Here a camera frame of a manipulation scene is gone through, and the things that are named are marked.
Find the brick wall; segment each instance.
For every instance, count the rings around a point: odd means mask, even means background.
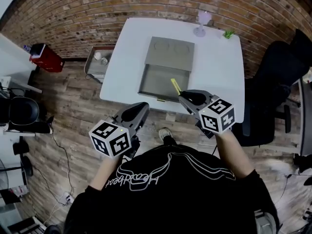
[[[290,42],[295,28],[312,37],[309,3],[300,0],[15,0],[0,22],[19,46],[45,42],[61,57],[86,57],[92,46],[115,44],[128,17],[195,22],[199,9],[211,27],[240,36],[245,76],[255,74],[275,40]]]

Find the yellow object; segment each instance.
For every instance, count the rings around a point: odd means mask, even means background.
[[[176,79],[171,78],[171,82],[172,82],[172,84],[174,85],[175,90],[177,91],[178,95],[180,95],[180,94],[181,94],[181,89],[180,89],[180,87],[179,87],[179,85],[178,85]]]

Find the white line graphic on shirt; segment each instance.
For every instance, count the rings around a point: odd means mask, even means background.
[[[167,163],[151,171],[149,174],[135,174],[133,171],[123,169],[121,164],[116,171],[116,178],[109,180],[105,187],[112,184],[116,185],[117,183],[121,186],[128,182],[129,190],[134,192],[145,190],[152,181],[155,181],[155,185],[157,185],[158,179],[168,171],[173,156],[186,157],[191,166],[208,179],[218,180],[225,177],[230,180],[235,180],[234,174],[227,168],[212,168],[200,162],[189,153],[171,152],[167,155]]]

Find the small potted plant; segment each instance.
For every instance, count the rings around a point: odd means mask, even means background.
[[[226,38],[226,39],[230,39],[232,37],[232,35],[234,34],[234,30],[226,30],[223,34],[223,36]]]

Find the open box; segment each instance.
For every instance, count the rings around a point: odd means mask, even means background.
[[[193,56],[194,43],[152,37],[138,93],[178,102],[171,79],[176,79],[181,90],[187,89]]]

